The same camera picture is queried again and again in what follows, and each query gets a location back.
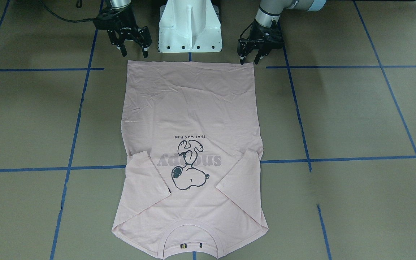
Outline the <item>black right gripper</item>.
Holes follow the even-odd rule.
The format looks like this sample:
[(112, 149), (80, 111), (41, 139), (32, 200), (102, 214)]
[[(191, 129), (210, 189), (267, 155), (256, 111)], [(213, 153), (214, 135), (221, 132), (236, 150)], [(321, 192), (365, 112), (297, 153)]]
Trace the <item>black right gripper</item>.
[(141, 47), (143, 57), (148, 57), (152, 44), (150, 31), (148, 26), (138, 27), (132, 7), (104, 8), (94, 18), (94, 25), (98, 30), (107, 31), (111, 44), (119, 49), (122, 57), (127, 56), (125, 40), (135, 41)]

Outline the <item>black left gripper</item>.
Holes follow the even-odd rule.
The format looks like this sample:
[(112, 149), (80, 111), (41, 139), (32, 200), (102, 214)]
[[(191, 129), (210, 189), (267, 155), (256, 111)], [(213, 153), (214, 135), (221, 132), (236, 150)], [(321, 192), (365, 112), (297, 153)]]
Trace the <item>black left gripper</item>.
[(257, 21), (253, 21), (238, 39), (240, 63), (243, 65), (246, 57), (252, 51), (257, 51), (254, 59), (254, 64), (257, 65), (264, 56), (268, 55), (273, 49), (282, 49), (284, 44), (282, 31), (277, 22), (273, 22), (271, 27), (264, 27)]

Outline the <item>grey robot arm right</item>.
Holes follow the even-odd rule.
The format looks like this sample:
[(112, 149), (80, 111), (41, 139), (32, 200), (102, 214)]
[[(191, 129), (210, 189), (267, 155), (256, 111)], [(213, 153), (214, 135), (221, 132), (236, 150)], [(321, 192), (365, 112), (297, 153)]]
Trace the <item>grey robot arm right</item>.
[(106, 5), (94, 18), (95, 27), (107, 31), (111, 44), (121, 51), (122, 56), (127, 55), (125, 41), (132, 40), (140, 46), (143, 57), (147, 58), (152, 38), (147, 26), (137, 25), (131, 1), (106, 0)]

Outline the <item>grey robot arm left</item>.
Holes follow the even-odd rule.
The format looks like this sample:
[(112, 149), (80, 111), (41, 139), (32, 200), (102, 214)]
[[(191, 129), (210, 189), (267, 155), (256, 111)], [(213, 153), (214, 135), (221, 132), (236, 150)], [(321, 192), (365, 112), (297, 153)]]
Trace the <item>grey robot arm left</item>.
[(257, 51), (254, 63), (258, 64), (272, 50), (284, 47), (279, 19), (285, 9), (316, 12), (325, 4), (325, 0), (262, 0), (255, 19), (238, 39), (237, 54), (240, 63), (244, 64), (247, 56)]

